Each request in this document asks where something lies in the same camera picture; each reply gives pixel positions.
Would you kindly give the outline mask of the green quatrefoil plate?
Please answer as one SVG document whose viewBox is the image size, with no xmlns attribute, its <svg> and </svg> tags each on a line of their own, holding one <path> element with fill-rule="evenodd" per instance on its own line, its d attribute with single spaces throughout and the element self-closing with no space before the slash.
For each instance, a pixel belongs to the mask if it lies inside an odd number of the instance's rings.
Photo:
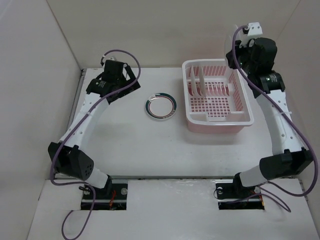
<svg viewBox="0 0 320 240">
<path fill-rule="evenodd" d="M 232 48 L 233 48 L 233 36 L 234 36 L 235 31 L 238 28 L 239 28 L 238 25 L 233 24 L 230 27 L 230 29 L 227 33 L 227 36 L 225 38 L 225 41 L 224 41 L 224 58 L 225 58 L 225 62 L 227 63 L 229 68 L 233 68 L 235 66 Z"/>
</svg>

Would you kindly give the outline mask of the orange sunburst plate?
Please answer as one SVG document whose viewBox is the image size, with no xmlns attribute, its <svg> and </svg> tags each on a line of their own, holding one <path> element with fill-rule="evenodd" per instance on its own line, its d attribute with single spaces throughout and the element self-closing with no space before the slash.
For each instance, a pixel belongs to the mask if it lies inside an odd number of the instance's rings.
<svg viewBox="0 0 320 240">
<path fill-rule="evenodd" d="M 203 67 L 200 66 L 199 67 L 199 83 L 200 83 L 200 89 L 201 89 L 201 95 L 205 98 L 207 96 L 206 93 L 206 85 L 205 85 L 205 78 L 204 78 L 204 71 L 203 71 Z"/>
<path fill-rule="evenodd" d="M 195 73 L 194 73 L 194 67 L 193 66 L 190 68 L 190 78 L 191 78 L 191 88 L 192 88 L 193 96 L 194 97 L 198 97 L 198 90 L 197 90 L 197 85 L 196 85 Z"/>
</svg>

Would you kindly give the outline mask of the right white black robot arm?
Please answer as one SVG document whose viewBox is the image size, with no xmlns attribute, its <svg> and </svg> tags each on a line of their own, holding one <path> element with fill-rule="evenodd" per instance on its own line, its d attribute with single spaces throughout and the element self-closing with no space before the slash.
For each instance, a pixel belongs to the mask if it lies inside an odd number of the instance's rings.
<svg viewBox="0 0 320 240">
<path fill-rule="evenodd" d="M 250 187 L 299 175 L 310 164 L 314 165 L 314 175 L 302 196 L 309 194 L 318 180 L 319 164 L 315 152 L 293 123 L 283 78 L 273 70 L 276 54 L 276 43 L 269 38 L 252 38 L 242 43 L 228 37 L 225 43 L 228 67 L 237 70 L 252 90 L 263 112 L 272 146 L 271 156 L 261 158 L 257 166 L 234 176 L 231 191 L 237 197 L 247 194 Z"/>
</svg>

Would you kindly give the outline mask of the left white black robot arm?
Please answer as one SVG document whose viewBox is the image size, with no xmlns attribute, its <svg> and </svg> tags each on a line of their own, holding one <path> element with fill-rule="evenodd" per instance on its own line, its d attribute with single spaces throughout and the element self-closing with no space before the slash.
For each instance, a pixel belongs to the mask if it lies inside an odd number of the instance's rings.
<svg viewBox="0 0 320 240">
<path fill-rule="evenodd" d="M 50 174 L 63 174 L 94 187 L 102 199 L 111 195 L 111 177 L 100 171 L 85 153 L 99 118 L 109 105 L 140 88 L 131 67 L 108 59 L 103 72 L 92 79 L 85 90 L 84 101 L 59 142 L 51 142 L 48 153 L 52 162 Z"/>
</svg>

